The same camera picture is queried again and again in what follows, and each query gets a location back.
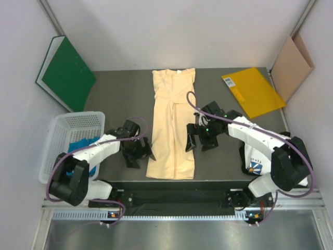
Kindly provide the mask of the beige cardboard folder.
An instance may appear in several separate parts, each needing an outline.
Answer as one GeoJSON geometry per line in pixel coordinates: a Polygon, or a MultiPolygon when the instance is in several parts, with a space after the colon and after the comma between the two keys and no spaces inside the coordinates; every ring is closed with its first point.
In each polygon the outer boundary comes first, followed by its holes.
{"type": "Polygon", "coordinates": [[[287,103],[314,69],[300,34],[287,38],[271,72],[276,92],[287,103]]]}

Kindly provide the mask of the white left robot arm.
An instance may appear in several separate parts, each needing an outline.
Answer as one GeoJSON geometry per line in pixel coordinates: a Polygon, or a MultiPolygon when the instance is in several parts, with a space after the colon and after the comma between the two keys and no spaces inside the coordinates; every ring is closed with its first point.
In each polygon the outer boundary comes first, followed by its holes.
{"type": "Polygon", "coordinates": [[[111,155],[121,152],[129,168],[138,168],[138,160],[154,160],[149,139],[132,118],[103,134],[88,146],[58,155],[46,185],[46,198],[78,206],[84,201],[113,206],[118,194],[106,181],[93,180],[90,171],[111,155]]]}

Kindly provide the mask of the white plastic basket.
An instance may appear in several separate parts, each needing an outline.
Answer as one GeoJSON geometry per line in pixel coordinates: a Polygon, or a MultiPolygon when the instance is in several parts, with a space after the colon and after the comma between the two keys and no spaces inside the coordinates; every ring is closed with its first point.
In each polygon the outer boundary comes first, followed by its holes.
{"type": "Polygon", "coordinates": [[[39,181],[46,184],[56,158],[68,152],[70,144],[94,139],[104,133],[105,115],[100,111],[72,112],[57,116],[51,123],[44,146],[39,181]]]}

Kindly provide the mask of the aluminium frame rail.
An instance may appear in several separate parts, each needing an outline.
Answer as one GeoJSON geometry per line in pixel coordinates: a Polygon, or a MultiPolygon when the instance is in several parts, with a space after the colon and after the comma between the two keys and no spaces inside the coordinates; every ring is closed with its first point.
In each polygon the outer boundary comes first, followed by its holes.
{"type": "MultiPolygon", "coordinates": [[[[53,203],[49,200],[44,200],[42,209],[88,209],[88,201],[84,201],[79,206],[71,206],[66,202],[53,203]]],[[[292,198],[284,194],[278,193],[278,200],[275,204],[275,209],[278,210],[312,210],[325,209],[325,204],[319,189],[314,189],[313,192],[305,197],[292,198]]]]}

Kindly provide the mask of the blue t shirt in basket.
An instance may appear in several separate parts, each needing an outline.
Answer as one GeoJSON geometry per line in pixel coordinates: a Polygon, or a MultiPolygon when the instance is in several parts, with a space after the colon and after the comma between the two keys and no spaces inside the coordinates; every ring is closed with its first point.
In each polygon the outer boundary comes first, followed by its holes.
{"type": "MultiPolygon", "coordinates": [[[[68,153],[70,153],[70,152],[72,152],[76,149],[89,146],[90,144],[95,143],[99,139],[100,139],[100,137],[96,136],[96,137],[91,138],[91,139],[84,138],[84,139],[81,139],[77,142],[72,142],[72,143],[69,144],[68,153]]],[[[96,173],[96,166],[89,171],[89,177],[93,177],[95,173],[96,173]]],[[[66,175],[67,176],[72,176],[73,171],[67,171],[66,175]]]]}

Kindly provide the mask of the white t shirt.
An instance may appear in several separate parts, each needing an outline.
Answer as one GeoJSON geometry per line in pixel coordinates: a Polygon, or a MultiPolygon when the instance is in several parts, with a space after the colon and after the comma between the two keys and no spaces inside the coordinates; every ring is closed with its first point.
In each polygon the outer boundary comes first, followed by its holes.
{"type": "Polygon", "coordinates": [[[307,186],[312,167],[300,138],[259,133],[256,139],[255,135],[246,135],[244,147],[239,151],[243,173],[259,176],[250,183],[249,189],[261,180],[283,191],[290,191],[299,184],[307,186]]]}

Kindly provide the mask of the yellow plastic folder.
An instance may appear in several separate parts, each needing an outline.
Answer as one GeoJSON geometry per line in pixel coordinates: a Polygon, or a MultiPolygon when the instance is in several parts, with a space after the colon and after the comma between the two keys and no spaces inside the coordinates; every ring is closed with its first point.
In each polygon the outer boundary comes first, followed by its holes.
{"type": "Polygon", "coordinates": [[[222,80],[251,119],[286,106],[257,68],[226,74],[222,80]]]}

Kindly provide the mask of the cream yellow t shirt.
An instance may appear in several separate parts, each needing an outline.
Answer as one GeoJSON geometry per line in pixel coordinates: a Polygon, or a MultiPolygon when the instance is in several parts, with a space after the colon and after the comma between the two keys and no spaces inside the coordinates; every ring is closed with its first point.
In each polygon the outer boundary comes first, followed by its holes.
{"type": "Polygon", "coordinates": [[[155,159],[147,165],[146,177],[166,180],[194,178],[195,160],[186,152],[187,125],[195,123],[193,108],[186,95],[194,90],[196,71],[154,70],[155,105],[153,110],[152,152],[155,159]]]}

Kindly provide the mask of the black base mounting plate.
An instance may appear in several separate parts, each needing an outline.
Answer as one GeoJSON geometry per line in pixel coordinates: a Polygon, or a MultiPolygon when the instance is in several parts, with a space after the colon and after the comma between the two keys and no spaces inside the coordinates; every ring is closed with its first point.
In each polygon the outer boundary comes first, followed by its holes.
{"type": "Polygon", "coordinates": [[[216,204],[221,208],[272,206],[269,192],[259,198],[246,190],[248,181],[117,181],[109,200],[127,209],[146,204],[216,204]]]}

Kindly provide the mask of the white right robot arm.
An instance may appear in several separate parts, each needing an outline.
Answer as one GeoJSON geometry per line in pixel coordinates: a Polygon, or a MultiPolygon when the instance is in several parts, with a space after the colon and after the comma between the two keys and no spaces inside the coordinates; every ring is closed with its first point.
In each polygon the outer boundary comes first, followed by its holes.
{"type": "Polygon", "coordinates": [[[240,196],[243,206],[255,206],[272,192],[287,194],[298,185],[307,185],[314,177],[313,167],[304,142],[299,137],[262,129],[241,113],[224,112],[216,102],[195,109],[197,123],[187,124],[185,151],[196,148],[199,137],[202,151],[218,147],[217,136],[226,134],[244,143],[245,170],[256,176],[240,196]]]}

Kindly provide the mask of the green binder folder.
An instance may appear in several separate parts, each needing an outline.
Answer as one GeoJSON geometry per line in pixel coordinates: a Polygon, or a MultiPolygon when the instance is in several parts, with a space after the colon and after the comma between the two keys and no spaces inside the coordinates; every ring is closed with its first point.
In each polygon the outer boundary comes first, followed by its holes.
{"type": "Polygon", "coordinates": [[[96,77],[69,39],[56,36],[35,82],[68,111],[81,112],[96,77]]]}

